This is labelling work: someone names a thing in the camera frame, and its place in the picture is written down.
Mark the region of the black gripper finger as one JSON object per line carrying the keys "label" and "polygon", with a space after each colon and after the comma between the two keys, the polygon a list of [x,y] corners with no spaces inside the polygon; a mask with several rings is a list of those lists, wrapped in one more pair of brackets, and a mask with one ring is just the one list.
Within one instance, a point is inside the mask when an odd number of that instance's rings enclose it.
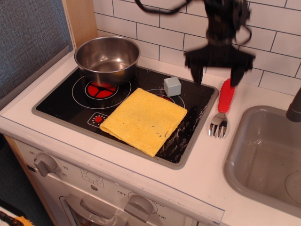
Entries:
{"label": "black gripper finger", "polygon": [[200,85],[203,79],[203,65],[192,65],[190,67],[190,72],[193,77],[193,80],[196,84]]}
{"label": "black gripper finger", "polygon": [[240,67],[233,67],[230,73],[230,86],[237,86],[244,76],[245,70]]}

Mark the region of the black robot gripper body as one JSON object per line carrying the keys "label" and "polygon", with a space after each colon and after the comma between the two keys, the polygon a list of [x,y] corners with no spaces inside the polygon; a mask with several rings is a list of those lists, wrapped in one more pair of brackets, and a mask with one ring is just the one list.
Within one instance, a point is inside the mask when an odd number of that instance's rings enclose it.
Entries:
{"label": "black robot gripper body", "polygon": [[185,53],[185,65],[189,68],[222,67],[245,72],[253,68],[254,60],[255,55],[240,51],[231,44],[216,46],[208,43]]}

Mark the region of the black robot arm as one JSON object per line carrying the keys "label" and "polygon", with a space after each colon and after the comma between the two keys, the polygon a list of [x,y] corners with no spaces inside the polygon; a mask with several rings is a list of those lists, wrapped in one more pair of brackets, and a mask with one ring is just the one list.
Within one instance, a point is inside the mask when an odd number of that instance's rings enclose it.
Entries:
{"label": "black robot arm", "polygon": [[255,56],[236,49],[232,41],[246,25],[250,11],[245,0],[205,0],[208,44],[185,53],[185,65],[194,81],[201,84],[204,67],[230,68],[230,85],[237,86],[244,73],[253,68]]}

